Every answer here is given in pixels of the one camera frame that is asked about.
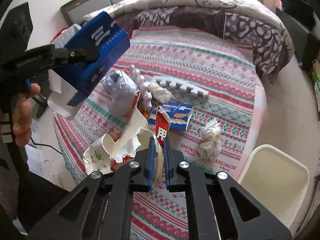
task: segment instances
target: red snack bag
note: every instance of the red snack bag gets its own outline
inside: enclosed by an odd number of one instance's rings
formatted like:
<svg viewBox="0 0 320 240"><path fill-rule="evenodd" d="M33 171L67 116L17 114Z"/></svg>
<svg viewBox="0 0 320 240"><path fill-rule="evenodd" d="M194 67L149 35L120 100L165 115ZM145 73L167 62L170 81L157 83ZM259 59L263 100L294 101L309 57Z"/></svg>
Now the red snack bag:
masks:
<svg viewBox="0 0 320 240"><path fill-rule="evenodd" d="M163 141L164 138L166 138L167 136L167 132L170 128L170 123L170 117L168 116L168 114L161 106L158 106L156 114L155 132L161 147L163 147Z"/></svg>

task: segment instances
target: crumpled paper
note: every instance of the crumpled paper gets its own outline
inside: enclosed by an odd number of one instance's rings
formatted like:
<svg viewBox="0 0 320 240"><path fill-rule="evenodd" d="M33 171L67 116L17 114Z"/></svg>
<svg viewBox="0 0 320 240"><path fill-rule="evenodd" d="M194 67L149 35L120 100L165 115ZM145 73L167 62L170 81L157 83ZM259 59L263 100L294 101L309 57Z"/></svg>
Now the crumpled paper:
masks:
<svg viewBox="0 0 320 240"><path fill-rule="evenodd" d="M221 127L217 119L214 118L208 122L202 129L202 143L199 147L199 155L202 159L213 161L220 153L221 142Z"/></svg>
<svg viewBox="0 0 320 240"><path fill-rule="evenodd" d="M134 158L136 153L141 150L145 150L149 146L149 139L153 136L153 133L145 128L138 128L138 130L132 135L132 137L127 140L125 144L118 148L117 146L113 147L116 151L112 150L111 158L117 163L122 163L123 158L126 156Z"/></svg>
<svg viewBox="0 0 320 240"><path fill-rule="evenodd" d="M171 92L166 88L160 87L157 83L151 82L148 86L148 91L150 91L152 97L161 104L168 103L172 98Z"/></svg>
<svg viewBox="0 0 320 240"><path fill-rule="evenodd" d="M92 171L101 171L103 174L109 173L113 170L112 166L115 165L112 163L113 161L116 163L123 163L123 159L126 156L126 161L134 158L136 149L141 146L138 135L142 132L147 133L145 131L147 128L148 121L135 107L133 109L130 121L124 129L119 140L114 142L108 134L104 134L100 139L95 141L86 149L83 157L87 175L89 175ZM150 130L147 131L149 137L153 135Z"/></svg>

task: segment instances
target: metal screw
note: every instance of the metal screw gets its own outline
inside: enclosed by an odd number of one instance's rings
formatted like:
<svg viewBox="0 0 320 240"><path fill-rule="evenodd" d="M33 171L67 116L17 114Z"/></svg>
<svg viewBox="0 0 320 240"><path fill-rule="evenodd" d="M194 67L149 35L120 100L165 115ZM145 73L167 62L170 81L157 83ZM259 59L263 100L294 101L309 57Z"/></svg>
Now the metal screw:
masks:
<svg viewBox="0 0 320 240"><path fill-rule="evenodd" d="M218 173L219 179L226 179L228 177L228 174L226 174L224 171Z"/></svg>
<svg viewBox="0 0 320 240"><path fill-rule="evenodd" d="M137 168L137 167L139 167L139 163L138 162L130 162L129 163L129 166L131 167L131 168Z"/></svg>
<svg viewBox="0 0 320 240"><path fill-rule="evenodd" d="M180 162L179 166L182 168L188 168L190 166L190 164L188 162Z"/></svg>
<svg viewBox="0 0 320 240"><path fill-rule="evenodd" d="M101 177L101 173L98 171L94 171L93 173L91 173L91 178L93 179L98 179Z"/></svg>

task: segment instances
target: white chair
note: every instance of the white chair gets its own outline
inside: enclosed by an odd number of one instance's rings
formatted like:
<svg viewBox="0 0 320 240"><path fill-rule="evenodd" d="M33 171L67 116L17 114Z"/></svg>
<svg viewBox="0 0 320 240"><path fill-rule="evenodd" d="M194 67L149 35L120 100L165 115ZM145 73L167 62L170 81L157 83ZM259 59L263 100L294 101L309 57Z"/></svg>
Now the white chair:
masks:
<svg viewBox="0 0 320 240"><path fill-rule="evenodd" d="M289 228L307 192L309 170L264 144L250 154L237 182Z"/></svg>

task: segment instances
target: cardboard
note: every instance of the cardboard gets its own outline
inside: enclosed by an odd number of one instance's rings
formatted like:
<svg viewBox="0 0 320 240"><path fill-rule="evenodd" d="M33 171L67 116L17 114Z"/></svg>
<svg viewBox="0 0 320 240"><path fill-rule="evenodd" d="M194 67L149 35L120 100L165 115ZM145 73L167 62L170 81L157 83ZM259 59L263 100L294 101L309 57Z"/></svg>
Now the cardboard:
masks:
<svg viewBox="0 0 320 240"><path fill-rule="evenodd" d="M102 12L79 30L65 47L79 49L88 44L99 47L100 57L95 62L62 65L54 69L62 78L61 93L52 92L48 105L69 120L114 62L130 47L130 39L127 32Z"/></svg>
<svg viewBox="0 0 320 240"><path fill-rule="evenodd" d="M193 105L183 104L179 102L168 102L161 105L163 110L170 118L170 128L185 131L188 127L189 121L193 113ZM148 123L156 123L157 109L151 112Z"/></svg>

